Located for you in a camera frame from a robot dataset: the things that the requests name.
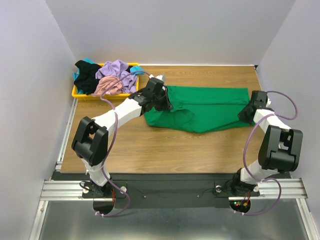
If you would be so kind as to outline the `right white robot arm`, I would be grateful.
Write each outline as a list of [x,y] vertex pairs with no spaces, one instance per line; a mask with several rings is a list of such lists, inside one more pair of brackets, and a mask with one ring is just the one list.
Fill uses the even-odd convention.
[[[297,118],[297,105],[293,105],[292,117],[277,114],[270,108],[271,100],[268,95],[268,91],[252,91],[249,103],[238,113],[238,118],[242,122],[252,124],[254,127],[244,146],[243,168],[233,175],[230,184],[231,192],[235,195],[252,192],[259,182],[264,182],[280,173],[294,172],[299,165],[303,133],[282,121],[284,119],[292,121]],[[264,137],[257,160],[247,164],[249,143],[258,128],[264,132]]]

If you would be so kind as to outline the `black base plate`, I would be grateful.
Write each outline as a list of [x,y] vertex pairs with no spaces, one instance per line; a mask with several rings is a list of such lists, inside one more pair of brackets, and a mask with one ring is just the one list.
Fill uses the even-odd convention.
[[[259,187],[252,192],[234,194],[231,191],[232,173],[113,173],[111,194],[102,197],[95,191],[87,191],[91,185],[85,174],[54,173],[51,180],[79,181],[82,197],[92,199],[92,207],[104,215],[111,215],[118,209],[168,209],[168,208],[228,208],[247,213],[251,198],[261,195]],[[266,181],[278,185],[279,200],[282,187],[272,178]]]

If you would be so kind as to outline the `lavender t-shirt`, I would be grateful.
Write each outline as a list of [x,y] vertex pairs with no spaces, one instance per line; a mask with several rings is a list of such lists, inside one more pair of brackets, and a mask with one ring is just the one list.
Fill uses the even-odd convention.
[[122,82],[122,93],[121,94],[130,94],[136,91],[136,83],[138,77],[136,75],[129,75],[130,73],[130,66],[121,61],[116,60],[114,62],[107,61],[95,74],[97,79],[101,79],[106,76],[115,76],[119,78],[119,82]]

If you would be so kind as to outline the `black t-shirt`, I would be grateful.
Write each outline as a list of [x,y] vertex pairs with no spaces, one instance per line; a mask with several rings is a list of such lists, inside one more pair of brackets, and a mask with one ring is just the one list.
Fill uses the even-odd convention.
[[89,63],[84,60],[79,60],[75,63],[78,68],[78,76],[74,80],[74,85],[86,95],[91,95],[96,91],[99,84],[99,79],[96,78],[96,73],[101,68],[96,63]]

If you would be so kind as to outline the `green t-shirt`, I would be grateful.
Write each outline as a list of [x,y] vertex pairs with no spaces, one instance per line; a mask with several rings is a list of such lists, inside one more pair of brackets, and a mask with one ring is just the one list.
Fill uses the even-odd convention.
[[238,113],[249,103],[247,88],[168,86],[173,109],[144,114],[149,126],[190,133],[249,127]]

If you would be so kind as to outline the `pink t-shirt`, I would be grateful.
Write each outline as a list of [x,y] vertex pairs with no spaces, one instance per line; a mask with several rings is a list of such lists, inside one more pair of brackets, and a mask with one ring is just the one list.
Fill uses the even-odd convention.
[[122,93],[123,84],[116,76],[105,76],[99,80],[96,90],[91,95],[93,97],[105,95],[118,95]]

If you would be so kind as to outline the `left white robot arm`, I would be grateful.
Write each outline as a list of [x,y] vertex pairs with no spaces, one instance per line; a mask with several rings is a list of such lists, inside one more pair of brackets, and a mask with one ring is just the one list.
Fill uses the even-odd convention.
[[91,185],[84,189],[95,191],[97,195],[107,197],[111,194],[110,174],[106,170],[105,160],[115,142],[118,128],[138,118],[151,109],[167,111],[173,109],[168,96],[163,75],[150,75],[144,88],[132,93],[117,107],[112,106],[108,112],[89,118],[85,116],[79,122],[71,148],[81,159],[89,174]]

